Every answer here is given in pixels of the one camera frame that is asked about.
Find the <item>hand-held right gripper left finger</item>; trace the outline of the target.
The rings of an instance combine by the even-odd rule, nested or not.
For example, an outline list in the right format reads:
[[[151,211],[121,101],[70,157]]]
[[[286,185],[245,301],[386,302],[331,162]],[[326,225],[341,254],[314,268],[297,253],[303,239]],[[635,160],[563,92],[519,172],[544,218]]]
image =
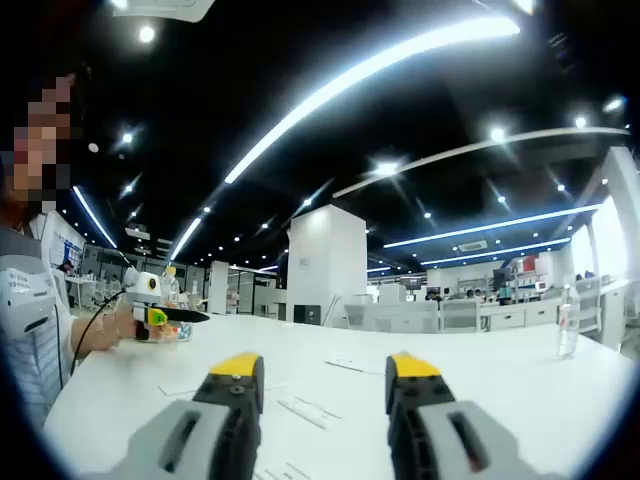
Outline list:
[[[250,479],[261,443],[264,360],[242,353],[212,367],[131,436],[109,479]]]

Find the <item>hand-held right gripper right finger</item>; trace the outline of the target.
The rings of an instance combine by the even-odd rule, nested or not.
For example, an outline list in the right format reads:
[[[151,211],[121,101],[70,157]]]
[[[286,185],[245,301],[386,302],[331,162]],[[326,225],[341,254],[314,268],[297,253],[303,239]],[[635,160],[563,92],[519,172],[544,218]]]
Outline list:
[[[440,370],[407,353],[387,357],[387,433],[397,479],[537,479],[512,433],[455,398]]]

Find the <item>person's left hand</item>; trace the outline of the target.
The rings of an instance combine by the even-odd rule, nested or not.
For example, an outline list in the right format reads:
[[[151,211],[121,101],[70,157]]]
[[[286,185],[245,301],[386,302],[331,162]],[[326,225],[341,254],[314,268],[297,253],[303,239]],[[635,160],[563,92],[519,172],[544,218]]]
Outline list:
[[[97,320],[94,348],[100,351],[108,350],[117,346],[122,339],[134,338],[135,334],[136,319],[133,316],[133,306],[123,300]]]

